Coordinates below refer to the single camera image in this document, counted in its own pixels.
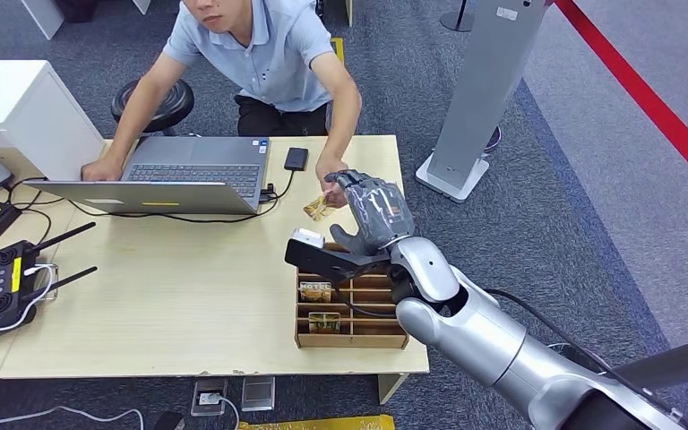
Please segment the person's right hand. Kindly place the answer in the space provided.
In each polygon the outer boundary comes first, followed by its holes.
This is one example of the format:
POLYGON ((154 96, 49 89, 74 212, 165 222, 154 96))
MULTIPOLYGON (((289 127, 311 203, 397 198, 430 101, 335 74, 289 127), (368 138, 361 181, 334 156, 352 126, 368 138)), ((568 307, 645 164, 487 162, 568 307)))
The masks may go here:
POLYGON ((98 159, 82 167, 82 181, 118 181, 124 167, 124 162, 118 159, 98 159))

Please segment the person's left hand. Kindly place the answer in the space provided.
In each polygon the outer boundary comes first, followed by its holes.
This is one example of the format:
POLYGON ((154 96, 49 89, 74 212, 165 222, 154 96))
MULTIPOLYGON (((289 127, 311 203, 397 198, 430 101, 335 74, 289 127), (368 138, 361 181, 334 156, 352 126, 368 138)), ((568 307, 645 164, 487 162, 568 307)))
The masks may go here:
POLYGON ((322 189, 322 196, 327 206, 341 208, 346 206, 347 198, 342 188, 336 182, 327 182, 325 177, 332 172, 348 169, 348 165, 341 159, 321 155, 318 159, 315 172, 322 189))

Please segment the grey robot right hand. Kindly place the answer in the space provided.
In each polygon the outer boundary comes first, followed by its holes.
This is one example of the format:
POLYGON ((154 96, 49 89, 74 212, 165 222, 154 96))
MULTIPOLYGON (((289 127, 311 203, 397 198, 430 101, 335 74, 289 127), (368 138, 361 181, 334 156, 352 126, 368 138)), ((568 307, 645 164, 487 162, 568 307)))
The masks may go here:
POLYGON ((338 224, 330 227, 334 242, 351 253, 375 255, 415 233, 414 217, 396 184, 354 169, 331 172, 324 179, 343 190, 357 223, 354 235, 338 224))

